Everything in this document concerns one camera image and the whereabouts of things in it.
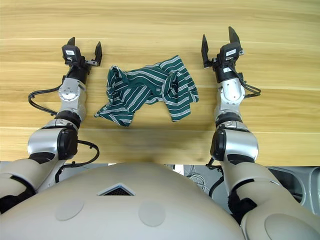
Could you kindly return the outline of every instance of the cloth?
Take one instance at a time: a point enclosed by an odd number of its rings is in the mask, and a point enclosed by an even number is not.
[[[127,72],[111,66],[106,89],[108,103],[94,116],[126,127],[144,103],[165,102],[175,122],[188,116],[190,103],[199,100],[196,85],[178,55]]]

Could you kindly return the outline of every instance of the black vent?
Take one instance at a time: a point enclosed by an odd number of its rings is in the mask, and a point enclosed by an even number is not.
[[[104,194],[104,196],[132,196],[129,192],[124,190],[122,187],[117,187],[116,189],[113,189],[112,191],[107,192]]]

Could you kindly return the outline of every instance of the vent grille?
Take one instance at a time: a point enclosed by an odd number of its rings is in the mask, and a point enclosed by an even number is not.
[[[114,190],[111,190],[105,193],[104,196],[132,196],[132,195],[128,193],[126,190],[124,190],[122,187],[118,187]]]
[[[97,193],[98,196],[135,196],[136,193],[123,183],[117,183],[113,186]]]

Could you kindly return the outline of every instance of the green striped cloth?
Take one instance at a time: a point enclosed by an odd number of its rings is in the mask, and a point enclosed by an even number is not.
[[[109,101],[94,116],[126,127],[144,103],[165,102],[175,122],[188,116],[190,103],[199,100],[196,85],[178,55],[127,72],[112,66],[106,89]]]

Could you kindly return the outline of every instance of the wooden table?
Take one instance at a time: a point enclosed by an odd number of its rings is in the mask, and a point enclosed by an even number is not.
[[[262,89],[241,113],[257,136],[257,163],[320,165],[320,2],[318,0],[2,0],[0,19],[0,161],[28,157],[28,138],[53,117],[28,104],[34,90],[53,88],[68,71],[61,47],[70,37],[90,59],[101,41],[101,67],[87,81],[87,116],[79,139],[100,148],[97,163],[154,161],[204,165],[214,133],[216,77],[203,69],[237,31],[245,55],[237,70]],[[111,65],[141,68],[179,54],[199,92],[191,115],[171,122],[163,102],[144,105],[124,128],[94,113],[106,102]],[[57,93],[37,103],[60,107]],[[77,162],[94,155],[79,147]]]

